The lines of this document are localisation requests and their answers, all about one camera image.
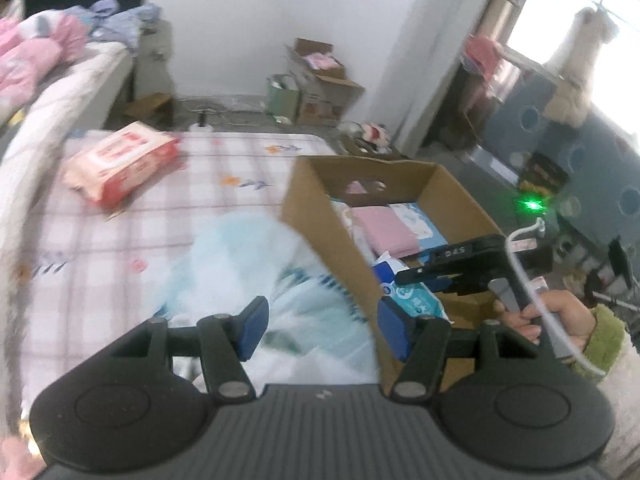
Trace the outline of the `pink cloth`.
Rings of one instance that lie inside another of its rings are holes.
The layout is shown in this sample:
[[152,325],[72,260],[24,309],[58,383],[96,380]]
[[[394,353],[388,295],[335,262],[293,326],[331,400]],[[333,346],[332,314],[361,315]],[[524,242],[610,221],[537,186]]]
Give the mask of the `pink cloth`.
[[367,241],[375,255],[388,252],[401,259],[415,255],[418,241],[396,214],[387,206],[356,207],[352,215],[363,227]]

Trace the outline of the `green paper bag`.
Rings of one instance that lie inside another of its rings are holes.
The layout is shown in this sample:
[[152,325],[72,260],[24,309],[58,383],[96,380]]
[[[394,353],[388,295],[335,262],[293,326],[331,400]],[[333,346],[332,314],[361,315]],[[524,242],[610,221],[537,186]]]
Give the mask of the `green paper bag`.
[[267,79],[266,112],[277,122],[296,122],[299,98],[299,86],[293,75],[274,74]]

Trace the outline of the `red pink wipes pack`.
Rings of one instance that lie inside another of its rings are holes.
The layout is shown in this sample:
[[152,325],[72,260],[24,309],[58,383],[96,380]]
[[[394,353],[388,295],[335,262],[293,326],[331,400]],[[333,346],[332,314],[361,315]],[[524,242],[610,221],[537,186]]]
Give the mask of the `red pink wipes pack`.
[[142,122],[132,122],[64,165],[62,181],[103,209],[117,208],[179,155],[179,141]]

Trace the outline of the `white fringed blanket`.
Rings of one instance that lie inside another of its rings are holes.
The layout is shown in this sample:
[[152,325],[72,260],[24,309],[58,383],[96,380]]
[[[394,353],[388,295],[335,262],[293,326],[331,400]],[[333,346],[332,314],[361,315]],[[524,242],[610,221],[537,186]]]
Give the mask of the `white fringed blanket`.
[[23,226],[44,175],[66,134],[99,129],[134,68],[118,42],[90,42],[80,60],[59,67],[40,84],[1,157],[1,411],[10,410],[11,372],[6,343],[16,334],[14,297]]

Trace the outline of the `small wooden stool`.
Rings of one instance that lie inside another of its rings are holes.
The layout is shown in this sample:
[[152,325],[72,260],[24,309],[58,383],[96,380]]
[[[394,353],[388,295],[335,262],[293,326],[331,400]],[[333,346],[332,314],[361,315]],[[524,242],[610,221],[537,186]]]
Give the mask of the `small wooden stool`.
[[171,127],[174,124],[174,98],[165,92],[152,93],[128,103],[124,115],[142,122]]

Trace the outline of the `blue white tissue box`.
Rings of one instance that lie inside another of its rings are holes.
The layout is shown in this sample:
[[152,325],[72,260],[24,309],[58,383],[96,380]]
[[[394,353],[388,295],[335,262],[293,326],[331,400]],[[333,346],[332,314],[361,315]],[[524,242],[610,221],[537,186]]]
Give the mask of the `blue white tissue box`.
[[435,223],[416,203],[391,204],[390,209],[416,237],[419,248],[417,256],[422,257],[432,249],[448,244]]

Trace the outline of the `plaid bed sheet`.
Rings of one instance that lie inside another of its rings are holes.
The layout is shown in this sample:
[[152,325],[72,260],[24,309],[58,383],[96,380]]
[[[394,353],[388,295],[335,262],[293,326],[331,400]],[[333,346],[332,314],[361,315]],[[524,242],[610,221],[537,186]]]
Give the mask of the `plaid bed sheet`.
[[295,159],[329,155],[312,134],[179,134],[180,155],[108,214],[57,171],[28,217],[18,303],[18,414],[41,390],[156,310],[174,260],[233,209],[278,214]]

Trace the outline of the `blue purple clothes pile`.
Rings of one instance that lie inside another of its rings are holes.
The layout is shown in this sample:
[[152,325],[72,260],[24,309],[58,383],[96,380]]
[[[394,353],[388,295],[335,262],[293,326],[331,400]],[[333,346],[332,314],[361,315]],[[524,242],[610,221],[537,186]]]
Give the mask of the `blue purple clothes pile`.
[[140,38],[156,32],[162,8],[145,3],[122,10],[118,0],[99,0],[92,6],[71,6],[64,9],[85,26],[92,42],[118,42],[127,48],[134,58],[138,56]]

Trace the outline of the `pink grey quilt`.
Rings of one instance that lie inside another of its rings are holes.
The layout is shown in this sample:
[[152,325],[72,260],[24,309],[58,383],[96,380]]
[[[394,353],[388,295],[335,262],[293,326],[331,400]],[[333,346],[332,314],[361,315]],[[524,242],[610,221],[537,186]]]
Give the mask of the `pink grey quilt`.
[[24,20],[1,19],[1,111],[25,105],[38,84],[60,64],[84,53],[88,27],[75,15],[45,10]]

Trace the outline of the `white plastic bag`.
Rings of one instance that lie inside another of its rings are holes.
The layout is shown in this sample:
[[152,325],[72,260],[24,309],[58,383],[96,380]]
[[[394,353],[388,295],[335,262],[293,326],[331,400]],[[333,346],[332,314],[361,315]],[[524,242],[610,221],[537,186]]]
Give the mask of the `white plastic bag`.
[[157,295],[170,325],[238,314],[256,297],[268,327],[243,367],[257,391],[274,384],[375,384],[374,336],[354,296],[306,240],[270,214],[235,211],[196,232]]

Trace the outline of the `brown cardboard box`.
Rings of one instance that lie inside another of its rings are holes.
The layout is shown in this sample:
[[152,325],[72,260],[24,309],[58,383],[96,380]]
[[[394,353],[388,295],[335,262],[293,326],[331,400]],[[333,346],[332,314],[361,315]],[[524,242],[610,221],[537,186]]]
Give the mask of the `brown cardboard box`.
[[296,159],[281,219],[355,297],[372,327],[382,297],[376,258],[411,266],[430,249],[500,231],[445,167],[355,156]]

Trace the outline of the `plush toy on floor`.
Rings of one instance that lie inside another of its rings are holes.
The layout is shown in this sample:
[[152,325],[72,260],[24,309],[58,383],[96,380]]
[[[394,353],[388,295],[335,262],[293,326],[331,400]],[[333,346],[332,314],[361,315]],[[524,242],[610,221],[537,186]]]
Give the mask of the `plush toy on floor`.
[[354,122],[352,124],[352,134],[357,139],[376,148],[390,147],[390,135],[382,125],[371,124],[370,122]]

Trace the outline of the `open cardboard box with pink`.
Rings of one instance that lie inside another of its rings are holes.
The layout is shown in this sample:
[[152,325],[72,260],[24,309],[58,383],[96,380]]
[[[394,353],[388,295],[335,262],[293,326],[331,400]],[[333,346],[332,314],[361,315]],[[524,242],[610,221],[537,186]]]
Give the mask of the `open cardboard box with pink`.
[[364,92],[347,76],[332,44],[296,38],[288,49],[288,71],[300,91],[297,122],[306,126],[337,126]]

